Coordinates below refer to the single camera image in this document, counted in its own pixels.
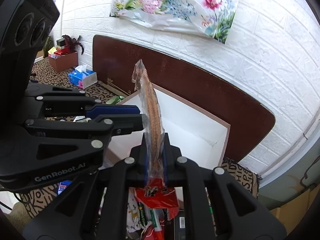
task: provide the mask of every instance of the cable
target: cable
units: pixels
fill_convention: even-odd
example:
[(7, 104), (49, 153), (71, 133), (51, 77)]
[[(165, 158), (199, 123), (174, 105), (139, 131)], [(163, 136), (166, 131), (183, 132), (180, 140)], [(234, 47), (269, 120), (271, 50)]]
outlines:
[(0, 205), (4, 206), (5, 208), (7, 208), (9, 210), (12, 210), (12, 208), (8, 207), (6, 204), (2, 203), (1, 201), (0, 201)]
[(308, 186), (305, 185), (302, 181), (303, 181), (303, 179), (307, 179), (307, 178), (308, 178), (308, 171), (309, 171), (310, 168), (311, 168), (313, 165), (315, 165), (319, 160), (320, 160), (320, 156), (318, 156), (318, 157), (313, 161), (313, 163), (309, 166), (309, 168), (307, 168), (306, 172), (304, 173), (303, 177), (302, 177), (301, 180), (300, 180), (300, 185), (303, 186), (305, 189), (307, 189)]
[(84, 120), (84, 119), (86, 119), (86, 117), (85, 117), (85, 118), (78, 119), (78, 120), (76, 120), (75, 122), (78, 122), (78, 121), (81, 121), (81, 120)]
[(16, 193), (13, 193), (13, 194), (14, 194), (15, 198), (16, 198), (20, 203), (22, 203), (22, 204), (24, 204), (24, 205), (28, 205), (28, 204), (30, 203), (29, 195), (27, 195), (27, 196), (28, 196), (28, 201), (24, 202), (22, 199), (18, 198), (18, 196), (17, 196)]

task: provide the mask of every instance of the red packaging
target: red packaging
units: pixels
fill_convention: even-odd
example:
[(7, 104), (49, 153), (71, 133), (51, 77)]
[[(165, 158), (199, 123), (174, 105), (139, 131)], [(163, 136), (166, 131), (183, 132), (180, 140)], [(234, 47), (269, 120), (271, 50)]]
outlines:
[(136, 188), (136, 197), (149, 208), (167, 208), (168, 220), (179, 213), (179, 202), (175, 188), (164, 186), (162, 179), (153, 179), (144, 188)]
[(156, 232), (152, 223), (148, 223), (141, 234), (141, 240), (157, 240)]
[(54, 54), (60, 55), (60, 56), (66, 55), (66, 54), (69, 54), (69, 53), (71, 53), (69, 47), (66, 47), (66, 48), (63, 48), (63, 49), (58, 49), (57, 51), (54, 52)]

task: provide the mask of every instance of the open box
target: open box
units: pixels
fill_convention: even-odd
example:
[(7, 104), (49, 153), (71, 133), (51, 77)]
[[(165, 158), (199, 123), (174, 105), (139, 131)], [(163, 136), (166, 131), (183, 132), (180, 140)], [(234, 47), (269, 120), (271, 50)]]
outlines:
[(57, 58), (49, 57), (49, 63), (56, 72), (78, 66), (78, 52), (73, 52)]
[[(230, 125), (195, 104), (153, 84), (160, 105), (164, 131), (169, 134), (170, 144), (181, 150), (182, 156), (199, 166), (213, 169), (222, 162)], [(138, 92), (118, 103), (136, 105), (140, 110)], [(142, 141), (143, 131), (113, 136), (106, 152), (112, 163), (129, 156), (132, 147)]]

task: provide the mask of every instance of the white brick wall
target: white brick wall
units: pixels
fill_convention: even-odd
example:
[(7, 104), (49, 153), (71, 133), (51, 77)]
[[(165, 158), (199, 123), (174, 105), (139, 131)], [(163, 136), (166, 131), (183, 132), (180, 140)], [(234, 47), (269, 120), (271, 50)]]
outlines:
[(225, 45), (110, 18), (110, 3), (64, 0), (59, 8), (54, 39), (81, 35), (85, 53), (79, 63), (92, 65), (92, 39), (102, 34), (165, 52), (231, 82), (276, 116), (272, 131), (241, 161), (262, 175), (297, 151), (293, 145), (302, 145), (297, 142), (304, 142), (303, 133), (309, 136), (306, 129), (320, 105), (320, 27), (305, 0), (240, 0)]

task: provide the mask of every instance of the barcode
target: barcode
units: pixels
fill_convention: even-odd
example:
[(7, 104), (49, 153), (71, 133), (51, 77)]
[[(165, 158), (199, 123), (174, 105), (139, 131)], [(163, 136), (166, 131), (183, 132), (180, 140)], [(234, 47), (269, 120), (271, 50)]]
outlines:
[(186, 224), (184, 222), (184, 217), (180, 217), (180, 228), (186, 228)]

